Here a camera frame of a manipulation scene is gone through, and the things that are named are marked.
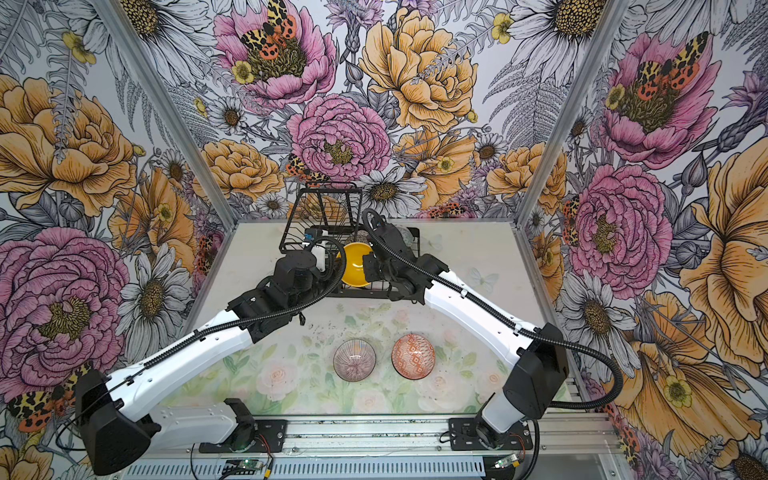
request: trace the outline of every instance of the table surface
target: table surface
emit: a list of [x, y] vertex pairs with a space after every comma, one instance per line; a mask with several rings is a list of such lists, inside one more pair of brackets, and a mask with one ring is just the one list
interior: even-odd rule
[[[492, 302], [535, 325], [544, 320], [506, 223], [408, 222], [421, 231], [422, 253], [447, 263]], [[270, 274], [281, 257], [282, 223], [239, 225], [195, 326]], [[307, 309], [306, 325], [277, 330], [211, 366], [166, 399], [198, 406], [241, 398], [254, 415], [473, 413], [507, 378], [492, 351], [459, 324], [420, 304], [328, 298]], [[406, 333], [426, 337], [436, 364], [421, 380], [393, 368], [392, 347]], [[333, 354], [348, 339], [376, 351], [376, 367], [360, 382], [341, 380]], [[558, 399], [567, 400], [565, 388]]]

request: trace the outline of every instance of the floral wallpaper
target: floral wallpaper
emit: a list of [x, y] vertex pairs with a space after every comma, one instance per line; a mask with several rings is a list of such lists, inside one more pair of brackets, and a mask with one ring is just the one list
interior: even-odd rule
[[183, 332], [224, 239], [195, 181], [87, 2], [0, 1], [6, 478], [93, 478], [74, 385]]
[[767, 18], [633, 2], [525, 224], [637, 478], [768, 478]]
[[[88, 1], [63, 2], [69, 26], [120, 78]], [[324, 180], [356, 184], [362, 207], [388, 217], [503, 218], [605, 0], [121, 3], [238, 217], [285, 218], [299, 188]]]

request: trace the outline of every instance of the white daisy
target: white daisy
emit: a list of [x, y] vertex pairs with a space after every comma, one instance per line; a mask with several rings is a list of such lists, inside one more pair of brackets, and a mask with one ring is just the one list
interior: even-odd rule
[[747, 435], [738, 442], [739, 456], [720, 472], [722, 480], [747, 480], [764, 478], [768, 471], [768, 441], [764, 436], [757, 440]]
[[169, 148], [157, 158], [157, 165], [176, 188], [183, 190], [182, 182], [190, 171], [180, 151]]
[[256, 13], [261, 12], [261, 0], [213, 0], [214, 12], [227, 13], [234, 7], [235, 12], [241, 17], [245, 16], [247, 7]]
[[[59, 10], [69, 28], [83, 37], [86, 50], [107, 52], [117, 78], [123, 78], [128, 63], [118, 51], [106, 25], [93, 7], [94, 0], [59, 0]], [[144, 43], [165, 81], [176, 86], [191, 78], [204, 78], [210, 63], [207, 47], [216, 38], [207, 33], [211, 19], [208, 4], [198, 0], [121, 0], [134, 30]]]
[[413, 195], [424, 191], [427, 186], [424, 177], [403, 178], [406, 168], [393, 167], [386, 174], [373, 170], [362, 175], [357, 185], [362, 188], [362, 206], [372, 208], [388, 218], [405, 218], [416, 214], [421, 207], [423, 195]]
[[589, 125], [592, 123], [594, 115], [592, 111], [587, 108], [587, 105], [582, 105], [574, 123], [571, 125], [571, 129], [568, 131], [568, 137], [566, 141], [570, 145], [576, 145], [584, 137], [589, 130]]
[[176, 249], [163, 243], [154, 265], [144, 252], [136, 260], [138, 283], [129, 283], [120, 292], [120, 324], [125, 334], [124, 355], [135, 363], [170, 345], [179, 335], [181, 313], [192, 300], [190, 274], [176, 262]]
[[269, 218], [285, 218], [288, 214], [288, 200], [275, 192], [262, 195], [256, 200], [256, 208]]
[[568, 83], [587, 53], [606, 0], [517, 0], [508, 33], [520, 42], [511, 62], [528, 61], [525, 75], [543, 67], [557, 86]]
[[531, 237], [536, 237], [541, 232], [543, 232], [544, 225], [546, 224], [547, 214], [544, 213], [544, 209], [542, 209], [538, 204], [534, 205], [533, 210], [531, 211], [531, 216], [528, 218], [528, 222], [525, 224], [528, 232], [531, 234]]
[[[586, 345], [606, 355], [613, 353], [616, 362], [629, 377], [634, 378], [640, 359], [621, 332], [634, 329], [634, 317], [627, 311], [612, 307], [614, 293], [610, 285], [602, 285], [598, 277], [568, 273], [556, 302], [557, 316], [568, 340]], [[601, 382], [611, 378], [602, 362], [583, 356], [587, 368], [595, 367]]]
[[754, 9], [755, 0], [654, 0], [646, 7], [645, 30], [658, 31], [661, 41], [671, 36], [676, 45], [702, 31], [718, 35], [728, 18], [741, 23]]
[[475, 142], [475, 151], [483, 163], [494, 162], [507, 152], [507, 142], [499, 134], [480, 134], [477, 142]]
[[243, 104], [235, 97], [217, 98], [208, 104], [208, 121], [228, 135], [239, 134], [245, 125]]

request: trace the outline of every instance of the mounting plate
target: mounting plate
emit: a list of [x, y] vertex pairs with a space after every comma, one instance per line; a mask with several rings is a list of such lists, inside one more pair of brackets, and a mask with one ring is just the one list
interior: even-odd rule
[[[238, 453], [266, 453], [264, 444], [260, 441], [258, 435], [261, 435], [270, 446], [272, 453], [283, 451], [283, 441], [285, 440], [287, 420], [264, 420], [257, 419], [254, 423], [256, 429], [256, 441], [246, 450]], [[232, 453], [232, 450], [225, 445], [215, 443], [201, 443], [200, 453]]]
[[[475, 433], [476, 429], [477, 422], [474, 418], [449, 419], [448, 431], [451, 436], [451, 450], [454, 452], [487, 450], [487, 448], [480, 443], [480, 439], [477, 436], [477, 433]], [[523, 440], [523, 445], [520, 445], [518, 437]], [[528, 431], [528, 428], [521, 422], [517, 422], [511, 429], [509, 429], [507, 438], [497, 450], [522, 450], [523, 448], [526, 450], [533, 449], [533, 440], [531, 439], [531, 433]]]

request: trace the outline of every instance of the orange patterned bowl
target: orange patterned bowl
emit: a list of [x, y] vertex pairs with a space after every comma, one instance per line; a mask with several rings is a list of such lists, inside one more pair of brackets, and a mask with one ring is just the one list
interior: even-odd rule
[[392, 348], [392, 365], [409, 380], [423, 379], [435, 368], [435, 349], [423, 336], [409, 333]]

